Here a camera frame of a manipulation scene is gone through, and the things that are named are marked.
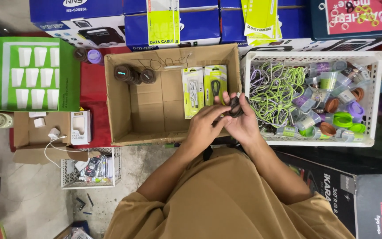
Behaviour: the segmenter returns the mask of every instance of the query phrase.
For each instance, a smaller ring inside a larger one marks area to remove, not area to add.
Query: open cardboard box
[[[17,148],[13,156],[16,163],[47,164],[50,161],[44,155],[44,149],[50,143],[48,136],[52,128],[60,130],[60,137],[52,143],[54,147],[69,150],[61,151],[48,146],[47,156],[57,162],[62,159],[72,159],[86,162],[88,152],[67,147],[70,145],[70,112],[48,112],[44,117],[45,126],[35,128],[35,118],[29,118],[28,112],[14,112],[14,146]],[[89,157],[100,155],[99,152],[89,152]]]
[[[115,66],[128,64],[155,71],[154,84],[128,85],[114,77]],[[159,49],[105,56],[107,105],[112,145],[182,142],[190,119],[184,118],[181,69],[227,65],[230,92],[241,92],[237,44]],[[219,137],[227,136],[223,130]]]

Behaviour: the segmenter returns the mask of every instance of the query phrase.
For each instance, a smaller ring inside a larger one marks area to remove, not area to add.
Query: green display box
[[[0,37],[0,111],[78,111],[74,49],[60,38]]]

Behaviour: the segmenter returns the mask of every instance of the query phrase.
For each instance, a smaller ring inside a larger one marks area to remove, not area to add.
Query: charger box
[[[182,69],[182,87],[184,90],[185,118],[192,118],[204,107],[203,68]]]
[[[88,145],[91,142],[91,112],[70,112],[71,144]]]
[[[206,106],[214,104],[214,97],[219,95],[222,104],[223,91],[227,91],[226,65],[215,65],[204,67],[204,102]]]

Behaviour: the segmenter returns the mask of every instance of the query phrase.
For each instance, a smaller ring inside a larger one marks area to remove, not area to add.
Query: brown t-shirt
[[[215,149],[187,167],[167,203],[122,199],[104,239],[354,238],[320,194],[285,205],[238,150]]]

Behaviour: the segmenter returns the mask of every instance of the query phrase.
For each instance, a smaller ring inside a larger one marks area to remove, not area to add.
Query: usb cable
[[[217,79],[212,80],[211,85],[212,85],[212,94],[213,94],[213,104],[212,105],[214,105],[215,104],[215,96],[219,95],[220,81]]]
[[[190,95],[191,107],[198,108],[197,85],[195,81],[188,82],[188,92]]]

